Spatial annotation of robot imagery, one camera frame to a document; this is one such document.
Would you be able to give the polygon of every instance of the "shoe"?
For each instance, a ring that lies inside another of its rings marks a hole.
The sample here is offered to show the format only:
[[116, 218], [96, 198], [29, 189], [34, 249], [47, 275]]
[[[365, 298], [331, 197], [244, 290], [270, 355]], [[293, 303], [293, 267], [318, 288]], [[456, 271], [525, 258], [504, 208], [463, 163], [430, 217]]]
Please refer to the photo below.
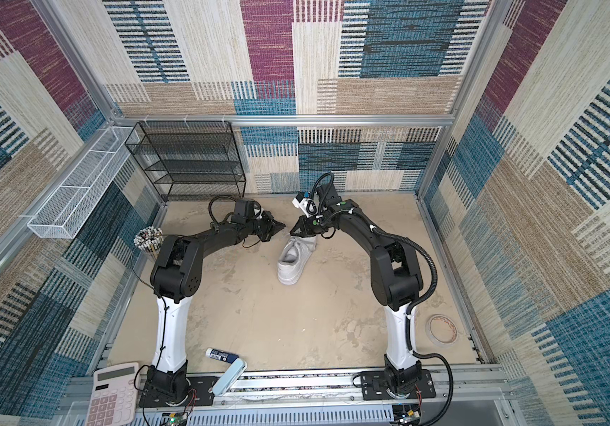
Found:
[[291, 236], [277, 263], [277, 275], [281, 284], [292, 285], [303, 275], [305, 263], [317, 247], [317, 237]]

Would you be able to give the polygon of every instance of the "white wire mesh basket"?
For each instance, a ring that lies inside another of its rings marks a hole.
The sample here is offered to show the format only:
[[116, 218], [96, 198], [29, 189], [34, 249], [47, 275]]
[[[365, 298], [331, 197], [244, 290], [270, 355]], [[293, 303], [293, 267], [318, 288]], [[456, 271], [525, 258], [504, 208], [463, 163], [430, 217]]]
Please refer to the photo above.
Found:
[[73, 239], [137, 143], [131, 127], [109, 127], [28, 223], [39, 238]]

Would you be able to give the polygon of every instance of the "patterned carpet wall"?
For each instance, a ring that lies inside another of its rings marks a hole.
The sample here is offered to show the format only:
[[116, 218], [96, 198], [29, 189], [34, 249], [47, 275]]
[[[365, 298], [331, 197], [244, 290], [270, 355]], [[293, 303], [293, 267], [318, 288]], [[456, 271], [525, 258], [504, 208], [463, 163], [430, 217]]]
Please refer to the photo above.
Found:
[[610, 425], [610, 1], [515, 0], [426, 203], [529, 425]]
[[338, 191], [413, 191], [439, 127], [234, 128], [246, 193], [311, 191], [326, 172]]
[[103, 123], [30, 2], [0, 1], [0, 236]]
[[74, 240], [33, 236], [0, 276], [0, 426], [47, 425], [84, 376], [158, 211], [129, 159]]
[[488, 0], [56, 0], [126, 115], [442, 114]]

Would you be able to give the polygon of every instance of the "white arm segment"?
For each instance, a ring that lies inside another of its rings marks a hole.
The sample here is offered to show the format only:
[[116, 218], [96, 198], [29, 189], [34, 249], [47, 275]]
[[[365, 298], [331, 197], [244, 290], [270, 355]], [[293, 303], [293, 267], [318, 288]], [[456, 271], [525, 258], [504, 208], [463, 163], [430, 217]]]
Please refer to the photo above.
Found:
[[[416, 364], [418, 358], [414, 357], [406, 346], [406, 337], [404, 322], [406, 321], [406, 307], [409, 305], [400, 306], [400, 309], [395, 312], [390, 307], [385, 307], [385, 323], [388, 329], [388, 348], [386, 355], [388, 360], [401, 370], [411, 367]], [[411, 346], [416, 348], [416, 324], [414, 323], [414, 315], [416, 307], [411, 311]]]
[[[161, 341], [163, 340], [163, 326], [165, 327], [165, 341], [163, 356], [160, 357], [159, 371], [175, 372], [186, 362], [186, 318], [189, 314], [189, 306], [194, 297], [185, 297], [179, 303], [172, 299], [159, 297], [158, 303], [158, 336], [156, 338], [156, 353], [153, 354], [152, 365], [156, 366], [160, 356]], [[167, 318], [165, 318], [165, 304], [168, 306]]]

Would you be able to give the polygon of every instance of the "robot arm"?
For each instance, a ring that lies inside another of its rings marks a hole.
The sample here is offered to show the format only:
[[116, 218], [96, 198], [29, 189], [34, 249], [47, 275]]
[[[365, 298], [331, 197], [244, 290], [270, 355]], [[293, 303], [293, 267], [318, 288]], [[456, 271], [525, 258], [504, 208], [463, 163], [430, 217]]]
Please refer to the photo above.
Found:
[[212, 222], [211, 226], [195, 235], [165, 238], [151, 271], [151, 285], [158, 298], [158, 331], [145, 397], [168, 405], [182, 404], [190, 390], [184, 349], [186, 320], [191, 299], [200, 285], [204, 257], [241, 243], [249, 235], [269, 241], [285, 227], [257, 201], [246, 198], [236, 200], [231, 219]]
[[340, 229], [368, 253], [371, 262], [371, 289], [376, 300], [385, 307], [388, 332], [385, 379], [388, 391], [397, 398], [406, 398], [416, 381], [421, 379], [421, 361], [413, 349], [414, 315], [418, 303], [427, 299], [437, 284], [432, 260], [427, 259], [433, 276], [431, 286], [426, 294], [420, 296], [423, 280], [416, 256], [418, 249], [413, 247], [415, 243], [383, 232], [356, 202], [342, 200], [338, 196], [332, 180], [326, 187], [317, 187], [315, 184], [314, 191], [319, 199], [318, 209], [313, 208], [314, 194], [301, 193], [294, 200], [293, 203], [305, 215], [298, 219], [291, 235], [314, 236], [327, 233], [330, 228]]

